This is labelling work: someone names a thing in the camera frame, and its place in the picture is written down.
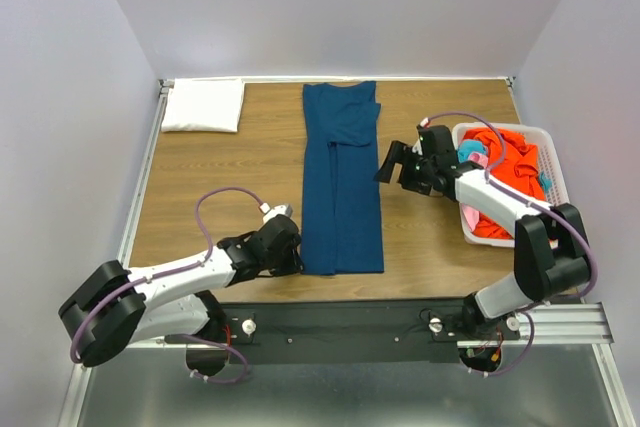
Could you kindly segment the navy blue t-shirt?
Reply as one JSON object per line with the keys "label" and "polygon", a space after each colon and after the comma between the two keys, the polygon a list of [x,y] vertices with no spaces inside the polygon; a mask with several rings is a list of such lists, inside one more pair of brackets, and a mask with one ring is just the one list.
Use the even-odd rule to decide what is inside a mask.
{"label": "navy blue t-shirt", "polygon": [[374,81],[303,86],[302,242],[307,275],[384,271]]}

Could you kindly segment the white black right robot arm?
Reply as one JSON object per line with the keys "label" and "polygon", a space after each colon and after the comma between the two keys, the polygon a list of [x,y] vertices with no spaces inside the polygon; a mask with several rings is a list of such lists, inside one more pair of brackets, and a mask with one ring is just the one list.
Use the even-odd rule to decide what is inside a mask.
{"label": "white black right robot arm", "polygon": [[496,179],[489,167],[458,158],[451,131],[444,125],[417,129],[418,142],[391,143],[375,179],[388,183],[395,170],[405,190],[433,191],[486,215],[514,240],[513,271],[468,295],[459,322],[469,337],[480,339],[496,322],[539,305],[573,288],[592,288],[597,268],[579,210],[553,206],[526,196]]}

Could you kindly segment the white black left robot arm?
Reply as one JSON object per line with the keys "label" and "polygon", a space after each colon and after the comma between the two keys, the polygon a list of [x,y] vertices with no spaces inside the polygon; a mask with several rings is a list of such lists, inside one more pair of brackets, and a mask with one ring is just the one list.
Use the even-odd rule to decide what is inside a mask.
{"label": "white black left robot arm", "polygon": [[211,249],[139,271],[112,260],[100,265],[62,304],[58,315],[71,339],[73,363],[102,365],[128,345],[164,335],[214,340],[222,327],[200,294],[256,279],[300,272],[301,237],[284,214],[258,230],[225,238]]}

